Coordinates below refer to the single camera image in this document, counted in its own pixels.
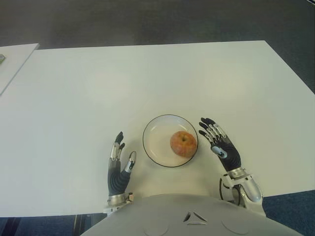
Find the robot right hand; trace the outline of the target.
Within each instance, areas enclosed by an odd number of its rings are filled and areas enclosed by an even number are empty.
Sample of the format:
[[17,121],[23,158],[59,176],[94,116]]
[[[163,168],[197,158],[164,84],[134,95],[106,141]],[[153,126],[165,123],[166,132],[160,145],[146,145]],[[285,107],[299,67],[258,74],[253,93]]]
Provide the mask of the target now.
[[230,172],[241,167],[241,157],[224,130],[213,120],[201,118],[199,134],[207,139],[211,151],[219,158],[224,169]]

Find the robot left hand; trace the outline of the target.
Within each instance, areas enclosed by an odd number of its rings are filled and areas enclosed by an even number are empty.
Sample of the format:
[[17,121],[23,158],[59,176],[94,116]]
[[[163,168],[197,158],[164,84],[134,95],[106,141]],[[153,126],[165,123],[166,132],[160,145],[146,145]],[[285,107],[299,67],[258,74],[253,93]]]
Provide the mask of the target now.
[[121,153],[125,147],[125,143],[122,143],[123,138],[124,135],[121,131],[115,138],[109,157],[107,183],[110,197],[125,193],[136,163],[137,153],[133,151],[129,155],[126,166],[121,169]]

